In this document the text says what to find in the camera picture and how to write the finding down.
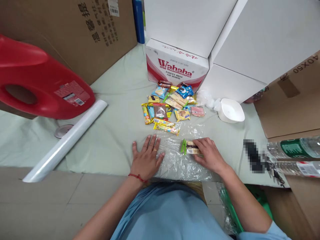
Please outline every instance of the red string bracelet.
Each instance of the red string bracelet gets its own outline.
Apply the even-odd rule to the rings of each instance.
[[[141,177],[140,177],[140,174],[138,174],[138,175],[134,175],[134,174],[129,174],[128,176],[133,176],[133,177],[135,177],[135,178],[138,178],[141,182],[143,182],[143,183],[147,183],[148,181],[145,181],[145,180],[143,180]]]

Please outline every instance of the hand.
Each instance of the hand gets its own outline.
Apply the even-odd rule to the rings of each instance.
[[[158,138],[156,144],[156,135],[153,135],[150,145],[150,135],[147,137],[143,144],[141,152],[137,151],[137,143],[133,142],[132,152],[133,152],[133,162],[131,166],[131,174],[139,175],[143,180],[149,180],[156,174],[164,158],[165,152],[161,153],[156,160],[156,155],[159,149],[161,139]]]
[[[193,142],[198,146],[204,157],[194,155],[196,162],[205,168],[221,175],[230,166],[224,161],[214,141],[210,138],[195,139]]]

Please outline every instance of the person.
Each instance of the person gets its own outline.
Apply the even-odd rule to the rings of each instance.
[[[150,138],[141,152],[133,142],[130,175],[74,239],[232,239],[191,188],[179,183],[154,183],[142,189],[165,157],[163,152],[156,159],[161,140],[156,141],[156,135]],[[214,141],[203,138],[193,142],[203,154],[195,155],[194,160],[219,174],[228,191],[245,230],[237,238],[289,239],[224,161]]]

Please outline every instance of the person's left hand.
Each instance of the person's left hand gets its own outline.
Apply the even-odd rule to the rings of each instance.
[[[153,135],[149,145],[150,137],[150,135],[147,137],[141,152],[137,151],[137,143],[135,141],[132,144],[133,162],[130,173],[137,176],[140,175],[145,181],[156,174],[165,155],[165,152],[161,153],[156,160],[161,139],[158,138],[155,144],[156,135]]]

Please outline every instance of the red plastic jug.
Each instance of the red plastic jug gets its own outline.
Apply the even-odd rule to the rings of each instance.
[[[8,91],[12,87],[30,91],[35,102],[17,99]],[[70,119],[95,97],[86,82],[42,49],[0,35],[0,101],[34,115]]]

